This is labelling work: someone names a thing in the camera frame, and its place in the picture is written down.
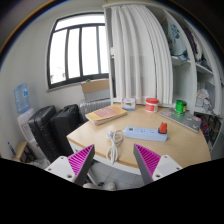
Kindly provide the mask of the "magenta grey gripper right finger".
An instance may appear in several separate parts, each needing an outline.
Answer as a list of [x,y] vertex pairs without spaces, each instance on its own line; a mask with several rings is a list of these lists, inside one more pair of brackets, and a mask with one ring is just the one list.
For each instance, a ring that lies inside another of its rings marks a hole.
[[134,145],[133,154],[145,185],[182,169],[170,156],[160,156],[138,144]]

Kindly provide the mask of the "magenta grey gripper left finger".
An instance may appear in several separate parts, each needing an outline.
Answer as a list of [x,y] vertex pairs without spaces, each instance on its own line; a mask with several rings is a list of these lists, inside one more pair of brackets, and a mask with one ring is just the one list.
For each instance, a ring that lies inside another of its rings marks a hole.
[[94,145],[90,145],[70,156],[60,156],[46,171],[67,181],[83,186],[95,155]]

